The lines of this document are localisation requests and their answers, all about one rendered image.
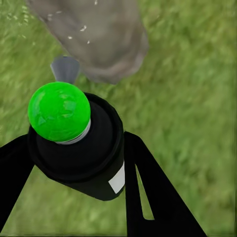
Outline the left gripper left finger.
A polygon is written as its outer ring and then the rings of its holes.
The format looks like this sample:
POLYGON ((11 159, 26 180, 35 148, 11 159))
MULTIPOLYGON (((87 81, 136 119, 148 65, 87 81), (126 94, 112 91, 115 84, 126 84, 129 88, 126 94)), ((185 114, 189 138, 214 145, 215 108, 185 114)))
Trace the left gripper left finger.
POLYGON ((35 166, 22 135, 0 148, 0 233, 35 166))

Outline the pesticide atomizer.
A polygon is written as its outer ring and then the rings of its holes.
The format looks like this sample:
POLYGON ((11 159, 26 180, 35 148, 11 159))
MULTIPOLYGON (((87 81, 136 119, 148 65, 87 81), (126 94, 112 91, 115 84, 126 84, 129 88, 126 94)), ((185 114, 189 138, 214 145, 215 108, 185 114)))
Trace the pesticide atomizer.
POLYGON ((125 187, 122 120, 106 100, 74 86, 79 61, 62 56, 50 66, 57 82, 40 87, 28 106, 29 154, 48 178, 113 200, 125 187))

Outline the tree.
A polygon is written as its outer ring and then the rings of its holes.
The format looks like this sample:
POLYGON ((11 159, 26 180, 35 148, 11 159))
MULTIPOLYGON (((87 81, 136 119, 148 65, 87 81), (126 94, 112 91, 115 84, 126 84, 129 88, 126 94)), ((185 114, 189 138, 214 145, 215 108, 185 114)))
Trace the tree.
POLYGON ((91 82, 119 83, 149 51, 137 0, 23 1, 91 82))

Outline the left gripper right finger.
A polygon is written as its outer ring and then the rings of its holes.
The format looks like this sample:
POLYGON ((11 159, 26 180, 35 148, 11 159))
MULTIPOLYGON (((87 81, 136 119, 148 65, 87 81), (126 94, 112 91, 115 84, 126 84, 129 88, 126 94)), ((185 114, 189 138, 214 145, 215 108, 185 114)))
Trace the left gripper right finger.
POLYGON ((143 140, 124 138, 127 237, 207 237, 143 140), (135 164, 155 220, 143 218, 135 164))

